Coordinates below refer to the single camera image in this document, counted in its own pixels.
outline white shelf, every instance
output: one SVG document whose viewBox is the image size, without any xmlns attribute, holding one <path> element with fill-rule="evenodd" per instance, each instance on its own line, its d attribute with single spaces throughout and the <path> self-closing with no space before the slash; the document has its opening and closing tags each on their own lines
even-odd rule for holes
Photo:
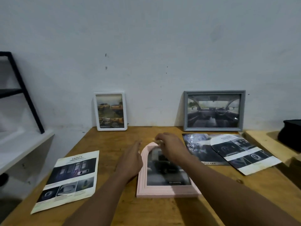
<svg viewBox="0 0 301 226">
<path fill-rule="evenodd" d="M 0 133 L 0 175 L 53 135 L 50 129 L 43 134 L 24 130 Z"/>
</svg>

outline wooden table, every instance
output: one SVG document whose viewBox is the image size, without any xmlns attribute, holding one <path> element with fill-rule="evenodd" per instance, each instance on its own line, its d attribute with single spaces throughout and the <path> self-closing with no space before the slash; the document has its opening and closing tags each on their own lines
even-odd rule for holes
<svg viewBox="0 0 301 226">
<path fill-rule="evenodd" d="M 129 127 L 125 132 L 98 132 L 92 128 L 67 154 L 99 150 L 98 189 L 113 173 L 117 159 L 134 140 L 141 139 L 141 149 L 159 132 L 176 133 L 182 139 L 178 127 Z M 301 221 L 301 191 L 275 167 L 243 176 L 231 166 L 211 166 L 216 171 L 234 179 L 240 179 L 251 189 L 265 196 L 290 215 Z M 48 177 L 1 224 L 7 225 L 62 225 L 87 199 L 75 201 L 30 215 Z M 223 225 L 208 202 L 199 198 L 138 199 L 135 197 L 137 179 L 131 181 L 120 198 L 112 225 Z"/>
</svg>

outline forearm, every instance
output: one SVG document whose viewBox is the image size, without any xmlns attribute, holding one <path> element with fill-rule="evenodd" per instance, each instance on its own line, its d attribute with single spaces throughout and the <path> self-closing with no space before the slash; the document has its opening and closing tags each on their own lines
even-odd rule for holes
<svg viewBox="0 0 301 226">
<path fill-rule="evenodd" d="M 205 166 L 191 155 L 183 157 L 180 166 L 226 226 L 300 225 L 265 197 Z"/>
<path fill-rule="evenodd" d="M 119 202 L 127 179 L 122 174 L 114 173 L 77 209 L 63 224 L 63 226 L 109 226 Z"/>
</svg>

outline steering wheel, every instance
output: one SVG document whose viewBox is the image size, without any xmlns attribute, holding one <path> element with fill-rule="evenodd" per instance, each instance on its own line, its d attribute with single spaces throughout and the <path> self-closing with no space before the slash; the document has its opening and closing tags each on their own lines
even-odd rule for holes
<svg viewBox="0 0 301 226">
<path fill-rule="evenodd" d="M 217 113 L 218 115 L 220 115 L 220 116 L 225 115 L 226 112 L 227 112 L 227 110 L 224 109 L 224 108 L 217 108 L 217 109 L 216 109 L 216 113 Z"/>
</svg>

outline black bag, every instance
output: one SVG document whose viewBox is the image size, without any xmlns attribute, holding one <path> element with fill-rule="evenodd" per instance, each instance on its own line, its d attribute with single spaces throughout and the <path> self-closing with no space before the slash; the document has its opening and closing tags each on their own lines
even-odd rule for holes
<svg viewBox="0 0 301 226">
<path fill-rule="evenodd" d="M 301 152 L 301 120 L 286 120 L 278 134 L 278 140 L 286 146 Z"/>
</svg>

